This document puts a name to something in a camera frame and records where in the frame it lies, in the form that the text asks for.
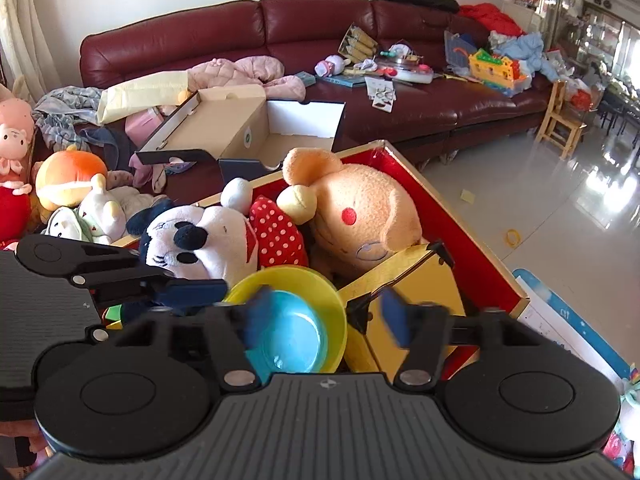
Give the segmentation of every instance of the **white tile floor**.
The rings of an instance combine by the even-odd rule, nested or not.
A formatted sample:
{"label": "white tile floor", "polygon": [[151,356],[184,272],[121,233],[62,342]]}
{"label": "white tile floor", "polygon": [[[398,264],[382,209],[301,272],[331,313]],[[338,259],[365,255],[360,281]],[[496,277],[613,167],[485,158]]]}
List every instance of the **white tile floor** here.
{"label": "white tile floor", "polygon": [[[562,161],[533,134],[461,150],[424,175],[509,270],[530,270],[640,364],[640,162],[633,134],[594,129]],[[469,204],[460,199],[467,189]],[[522,239],[505,241],[508,229]]]}

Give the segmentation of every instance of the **small wooden chair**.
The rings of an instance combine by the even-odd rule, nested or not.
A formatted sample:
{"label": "small wooden chair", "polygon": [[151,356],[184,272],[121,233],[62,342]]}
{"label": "small wooden chair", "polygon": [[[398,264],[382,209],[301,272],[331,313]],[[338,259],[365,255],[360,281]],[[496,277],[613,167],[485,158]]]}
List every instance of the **small wooden chair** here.
{"label": "small wooden chair", "polygon": [[[551,99],[546,107],[545,119],[538,130],[536,142],[546,139],[562,150],[560,158],[565,159],[567,155],[572,155],[575,147],[578,145],[583,129],[587,126],[582,119],[571,116],[566,110],[562,110],[564,106],[564,93],[566,91],[566,83],[558,81],[554,83],[551,91]],[[557,134],[556,124],[564,124],[569,128],[569,136],[564,138]]]}

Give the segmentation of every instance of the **black plush ear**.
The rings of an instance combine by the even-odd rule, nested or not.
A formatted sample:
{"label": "black plush ear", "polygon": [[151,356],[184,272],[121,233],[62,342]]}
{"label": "black plush ear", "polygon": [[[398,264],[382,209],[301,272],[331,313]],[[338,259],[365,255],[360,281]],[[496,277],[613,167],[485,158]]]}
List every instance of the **black plush ear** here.
{"label": "black plush ear", "polygon": [[163,198],[158,200],[151,207],[143,209],[133,215],[129,221],[127,221],[127,231],[130,235],[140,236],[146,231],[151,222],[153,222],[159,215],[165,211],[174,207],[174,202],[170,198]]}

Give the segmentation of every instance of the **blue bowl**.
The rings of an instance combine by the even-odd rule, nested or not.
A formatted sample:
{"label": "blue bowl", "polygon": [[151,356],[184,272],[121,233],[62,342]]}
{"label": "blue bowl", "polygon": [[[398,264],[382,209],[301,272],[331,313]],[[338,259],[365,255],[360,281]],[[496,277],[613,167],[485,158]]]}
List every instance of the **blue bowl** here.
{"label": "blue bowl", "polygon": [[299,296],[274,290],[270,319],[246,355],[260,380],[273,372],[318,372],[326,358],[326,331],[315,311]]}

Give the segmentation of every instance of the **yellow tape ring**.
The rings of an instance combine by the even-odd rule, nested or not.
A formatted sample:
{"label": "yellow tape ring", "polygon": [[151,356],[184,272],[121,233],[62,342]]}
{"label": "yellow tape ring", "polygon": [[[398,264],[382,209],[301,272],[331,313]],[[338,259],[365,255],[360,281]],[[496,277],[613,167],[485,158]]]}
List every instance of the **yellow tape ring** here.
{"label": "yellow tape ring", "polygon": [[504,235],[504,241],[507,242],[507,245],[509,247],[514,248],[520,245],[522,238],[520,237],[520,233],[517,232],[516,229],[509,229]]}

